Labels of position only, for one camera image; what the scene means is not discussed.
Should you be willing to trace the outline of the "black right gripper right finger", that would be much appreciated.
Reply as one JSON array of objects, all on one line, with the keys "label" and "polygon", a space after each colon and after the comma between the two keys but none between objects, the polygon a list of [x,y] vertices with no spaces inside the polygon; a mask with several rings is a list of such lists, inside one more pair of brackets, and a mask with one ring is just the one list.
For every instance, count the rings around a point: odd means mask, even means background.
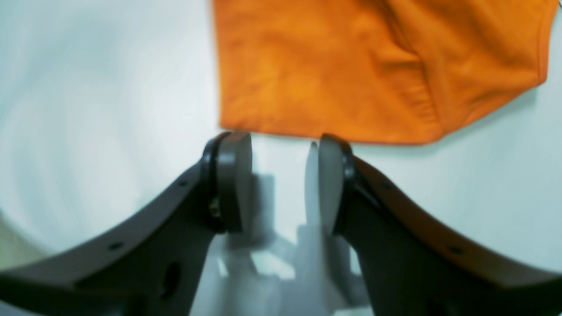
[{"label": "black right gripper right finger", "polygon": [[561,274],[490,250],[419,207],[343,138],[318,146],[321,219],[355,250],[376,316],[559,316]]}]

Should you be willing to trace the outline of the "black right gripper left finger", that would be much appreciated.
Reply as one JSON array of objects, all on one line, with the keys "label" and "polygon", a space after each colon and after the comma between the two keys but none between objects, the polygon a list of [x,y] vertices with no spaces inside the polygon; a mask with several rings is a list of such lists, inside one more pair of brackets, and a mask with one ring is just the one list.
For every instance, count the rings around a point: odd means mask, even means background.
[{"label": "black right gripper left finger", "polygon": [[118,226],[1,274],[1,300],[44,316],[187,316],[218,234],[251,219],[248,132],[209,140],[202,158]]}]

